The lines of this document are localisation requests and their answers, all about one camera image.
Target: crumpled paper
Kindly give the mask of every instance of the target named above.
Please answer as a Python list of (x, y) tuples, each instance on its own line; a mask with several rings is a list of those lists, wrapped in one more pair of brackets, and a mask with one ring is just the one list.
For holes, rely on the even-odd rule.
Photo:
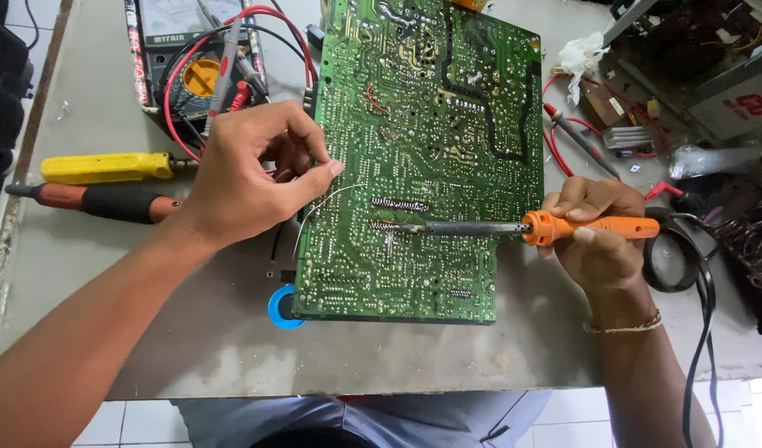
[(570, 41), (564, 46), (558, 53), (561, 68), (573, 76), (569, 83), (567, 100), (571, 100), (575, 105), (580, 102), (581, 76), (585, 72), (596, 72), (603, 55), (610, 50), (611, 47), (603, 48), (603, 34), (599, 31), (583, 39)]

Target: electronic components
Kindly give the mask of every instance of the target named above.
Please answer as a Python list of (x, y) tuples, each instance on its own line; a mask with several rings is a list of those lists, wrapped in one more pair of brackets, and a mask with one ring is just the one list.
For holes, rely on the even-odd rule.
[(543, 198), (540, 42), (450, 0), (330, 2), (316, 121), (345, 171), (304, 222), (300, 319), (493, 324), (499, 239)]

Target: wrist bracelet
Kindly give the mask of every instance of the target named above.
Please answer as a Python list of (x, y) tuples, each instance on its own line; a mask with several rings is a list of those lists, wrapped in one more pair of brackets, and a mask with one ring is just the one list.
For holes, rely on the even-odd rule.
[(634, 332), (634, 331), (649, 331), (654, 330), (657, 327), (660, 327), (663, 325), (663, 318), (661, 317), (661, 310), (658, 310), (655, 314), (655, 318), (653, 318), (652, 321), (647, 322), (644, 325), (641, 325), (640, 327), (634, 327), (632, 329), (609, 329), (609, 330), (600, 330), (589, 324), (588, 322), (584, 322), (583, 324), (583, 330), (591, 335), (598, 335), (598, 334), (609, 334), (609, 333), (626, 333), (626, 332)]

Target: gray pants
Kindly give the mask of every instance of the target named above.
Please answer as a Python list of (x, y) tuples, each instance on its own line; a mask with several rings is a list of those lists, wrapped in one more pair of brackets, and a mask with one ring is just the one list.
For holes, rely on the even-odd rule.
[(342, 428), (379, 448), (514, 447), (552, 391), (172, 400), (194, 448), (248, 448), (271, 433)]

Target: solder wire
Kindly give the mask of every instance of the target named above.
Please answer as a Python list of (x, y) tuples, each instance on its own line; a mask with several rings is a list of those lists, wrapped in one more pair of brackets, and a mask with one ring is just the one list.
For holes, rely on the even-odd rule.
[(309, 218), (309, 215), (312, 214), (312, 212), (315, 211), (316, 209), (319, 209), (320, 207), (322, 207), (323, 204), (328, 202), (328, 199), (331, 199), (334, 195), (336, 195), (340, 191), (349, 190), (355, 187), (366, 187), (366, 186), (367, 186), (366, 183), (357, 183), (356, 185), (351, 185), (350, 187), (340, 188), (337, 191), (328, 195), (328, 197), (323, 202), (317, 204), (315, 207), (312, 207), (312, 209), (309, 210), (309, 213), (307, 213), (306, 216), (304, 217), (304, 221), (302, 221), (300, 224), (300, 229), (298, 229), (298, 238), (295, 239), (295, 247), (293, 248), (293, 262), (295, 262), (295, 254), (298, 252), (298, 243), (300, 242), (300, 235), (304, 232), (304, 226), (306, 225), (306, 220)]

